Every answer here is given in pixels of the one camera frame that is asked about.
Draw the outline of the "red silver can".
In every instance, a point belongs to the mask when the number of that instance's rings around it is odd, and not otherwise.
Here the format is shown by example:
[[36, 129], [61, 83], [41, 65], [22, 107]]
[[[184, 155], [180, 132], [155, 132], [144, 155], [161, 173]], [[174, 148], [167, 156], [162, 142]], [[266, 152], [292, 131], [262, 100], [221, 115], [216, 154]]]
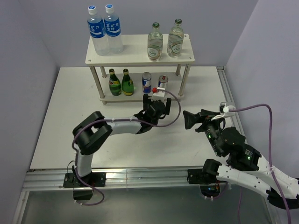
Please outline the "red silver can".
[[161, 75], [158, 79], [158, 87], [167, 89], [168, 77], [166, 75]]

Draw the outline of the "blue silver can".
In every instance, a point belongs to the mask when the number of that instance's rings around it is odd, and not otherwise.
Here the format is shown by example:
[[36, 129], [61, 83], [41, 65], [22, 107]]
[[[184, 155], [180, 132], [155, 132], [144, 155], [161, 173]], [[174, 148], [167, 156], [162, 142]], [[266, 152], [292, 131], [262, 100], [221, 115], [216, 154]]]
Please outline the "blue silver can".
[[144, 72], [142, 74], [142, 91], [145, 94], [151, 92], [151, 74], [149, 72]]

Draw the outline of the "green glass bottle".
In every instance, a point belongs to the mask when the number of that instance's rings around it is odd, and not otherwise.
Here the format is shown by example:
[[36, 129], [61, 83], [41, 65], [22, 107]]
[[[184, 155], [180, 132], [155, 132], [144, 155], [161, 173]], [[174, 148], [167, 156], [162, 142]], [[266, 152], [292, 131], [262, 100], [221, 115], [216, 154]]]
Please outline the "green glass bottle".
[[109, 89], [113, 96], [121, 95], [121, 83], [118, 77], [115, 74], [114, 69], [109, 70], [110, 78], [109, 78]]
[[121, 83], [122, 91], [126, 96], [132, 96], [134, 94], [134, 83], [129, 76], [128, 69], [123, 70], [123, 79]]

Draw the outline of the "clear glass bottle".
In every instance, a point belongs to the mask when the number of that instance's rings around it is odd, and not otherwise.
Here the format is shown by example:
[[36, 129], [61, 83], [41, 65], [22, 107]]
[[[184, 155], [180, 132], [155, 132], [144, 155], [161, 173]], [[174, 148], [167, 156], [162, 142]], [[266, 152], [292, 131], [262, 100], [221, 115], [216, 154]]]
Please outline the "clear glass bottle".
[[170, 57], [177, 57], [181, 53], [184, 40], [184, 31], [181, 25], [182, 20], [176, 19], [168, 35], [167, 53]]
[[148, 34], [147, 54], [151, 61], [158, 61], [163, 51], [163, 34], [159, 30], [160, 24], [154, 22], [152, 31]]

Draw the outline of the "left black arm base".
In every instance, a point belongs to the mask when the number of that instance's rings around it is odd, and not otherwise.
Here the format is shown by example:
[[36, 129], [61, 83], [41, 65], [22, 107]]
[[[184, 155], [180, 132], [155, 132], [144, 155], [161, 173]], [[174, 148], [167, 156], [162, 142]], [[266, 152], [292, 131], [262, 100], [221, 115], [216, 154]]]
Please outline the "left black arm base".
[[[105, 172], [91, 172], [81, 178], [85, 183], [93, 187], [104, 187], [106, 182]], [[86, 187], [75, 175], [75, 172], [66, 173], [64, 177], [64, 188], [80, 188]]]

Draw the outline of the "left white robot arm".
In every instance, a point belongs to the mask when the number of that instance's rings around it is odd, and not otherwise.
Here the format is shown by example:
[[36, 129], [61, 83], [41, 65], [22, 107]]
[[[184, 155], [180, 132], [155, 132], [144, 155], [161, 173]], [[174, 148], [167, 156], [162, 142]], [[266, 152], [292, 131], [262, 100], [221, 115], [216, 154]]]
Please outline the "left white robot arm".
[[90, 183], [93, 154], [100, 149], [109, 136], [117, 134], [142, 134], [158, 125], [160, 119], [169, 115], [171, 99], [151, 100], [144, 94], [143, 109], [130, 118], [112, 120], [95, 111], [77, 125], [72, 134], [78, 146], [75, 160], [74, 181], [79, 186]]

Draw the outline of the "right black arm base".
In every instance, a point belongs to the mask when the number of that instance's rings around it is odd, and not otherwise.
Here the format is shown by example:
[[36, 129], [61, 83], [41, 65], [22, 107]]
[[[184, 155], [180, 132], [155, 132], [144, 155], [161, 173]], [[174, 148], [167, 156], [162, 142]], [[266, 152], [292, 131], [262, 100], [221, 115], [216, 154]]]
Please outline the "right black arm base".
[[187, 170], [187, 182], [189, 184], [212, 184], [217, 179], [214, 175], [202, 171], [201, 168]]

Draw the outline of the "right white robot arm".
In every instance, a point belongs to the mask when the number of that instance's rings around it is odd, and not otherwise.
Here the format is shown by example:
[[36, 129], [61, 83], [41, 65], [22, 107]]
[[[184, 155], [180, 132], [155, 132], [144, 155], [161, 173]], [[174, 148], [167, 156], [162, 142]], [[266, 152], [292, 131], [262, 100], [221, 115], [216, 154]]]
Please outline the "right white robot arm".
[[278, 208], [298, 209], [298, 179], [271, 166], [259, 151], [246, 144], [246, 138], [235, 127], [221, 126], [227, 117], [234, 115], [230, 109], [222, 106], [220, 112], [204, 109], [197, 114], [183, 112], [185, 128], [200, 124], [195, 131], [205, 134], [216, 156], [227, 157], [226, 164], [207, 159], [203, 168], [189, 169], [187, 181], [190, 184], [229, 182], [262, 195]]

